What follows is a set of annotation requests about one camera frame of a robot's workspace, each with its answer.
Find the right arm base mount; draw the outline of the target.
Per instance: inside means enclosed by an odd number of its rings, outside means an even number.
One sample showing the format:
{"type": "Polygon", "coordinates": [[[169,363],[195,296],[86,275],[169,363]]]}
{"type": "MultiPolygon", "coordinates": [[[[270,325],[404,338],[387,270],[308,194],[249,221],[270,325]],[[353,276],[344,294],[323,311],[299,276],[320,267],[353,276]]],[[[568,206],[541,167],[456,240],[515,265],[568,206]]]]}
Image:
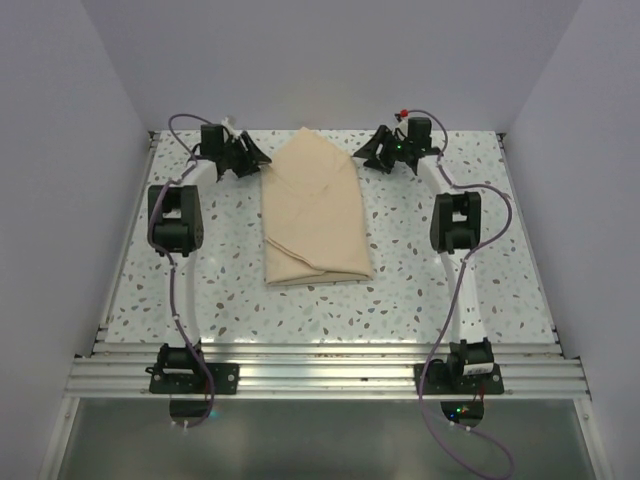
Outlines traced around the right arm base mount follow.
{"type": "Polygon", "coordinates": [[[505,393],[500,366],[491,342],[449,343],[445,360],[431,359],[413,366],[418,395],[502,395],[505,393]]]}

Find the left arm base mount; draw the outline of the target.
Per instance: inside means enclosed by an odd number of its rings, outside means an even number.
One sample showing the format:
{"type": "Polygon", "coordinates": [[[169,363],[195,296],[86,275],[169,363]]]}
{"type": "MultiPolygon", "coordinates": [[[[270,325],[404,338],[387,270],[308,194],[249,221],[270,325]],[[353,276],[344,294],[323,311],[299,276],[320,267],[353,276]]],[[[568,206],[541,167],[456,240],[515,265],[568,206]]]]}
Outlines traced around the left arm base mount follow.
{"type": "Polygon", "coordinates": [[[153,394],[235,395],[240,379],[237,363],[197,360],[187,347],[164,344],[153,365],[145,372],[151,377],[149,391],[153,394]]]}

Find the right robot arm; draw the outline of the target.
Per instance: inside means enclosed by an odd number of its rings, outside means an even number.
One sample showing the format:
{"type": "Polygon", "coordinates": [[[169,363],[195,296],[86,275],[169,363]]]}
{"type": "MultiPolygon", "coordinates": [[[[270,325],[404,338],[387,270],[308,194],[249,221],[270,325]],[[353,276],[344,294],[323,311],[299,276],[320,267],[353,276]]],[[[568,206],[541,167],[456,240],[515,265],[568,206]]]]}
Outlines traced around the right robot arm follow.
{"type": "Polygon", "coordinates": [[[448,141],[432,139],[435,118],[424,110],[402,110],[395,127],[380,126],[354,156],[364,166],[390,173],[403,163],[434,194],[429,240],[445,269],[451,292],[449,312],[438,339],[449,338],[445,379],[451,389],[468,392],[494,368],[492,347],[479,312],[474,267],[468,255],[481,244],[481,195],[456,184],[443,165],[448,141]]]}

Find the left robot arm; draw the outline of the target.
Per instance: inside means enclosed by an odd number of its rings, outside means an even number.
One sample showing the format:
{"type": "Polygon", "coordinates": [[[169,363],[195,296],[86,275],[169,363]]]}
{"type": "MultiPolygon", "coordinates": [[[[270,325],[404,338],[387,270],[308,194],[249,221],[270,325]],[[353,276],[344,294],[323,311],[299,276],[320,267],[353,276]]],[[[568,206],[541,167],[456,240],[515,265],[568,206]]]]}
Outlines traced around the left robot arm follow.
{"type": "Polygon", "coordinates": [[[249,133],[228,119],[212,123],[192,114],[170,117],[168,130],[187,159],[181,173],[148,188],[146,240],[168,261],[165,292],[165,344],[153,374],[164,369],[185,392],[201,390],[208,379],[195,312],[195,266],[205,240],[200,193],[228,171],[243,178],[261,171],[271,159],[249,133]]]}

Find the beige cloth mat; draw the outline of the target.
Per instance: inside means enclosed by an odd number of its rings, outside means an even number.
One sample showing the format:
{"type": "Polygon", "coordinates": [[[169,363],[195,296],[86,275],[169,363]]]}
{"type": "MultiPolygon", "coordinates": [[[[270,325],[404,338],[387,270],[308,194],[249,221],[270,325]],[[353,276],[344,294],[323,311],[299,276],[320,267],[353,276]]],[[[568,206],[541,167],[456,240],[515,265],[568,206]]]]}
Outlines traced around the beige cloth mat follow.
{"type": "Polygon", "coordinates": [[[299,129],[273,155],[261,215],[267,284],[373,278],[357,167],[317,132],[299,129]]]}

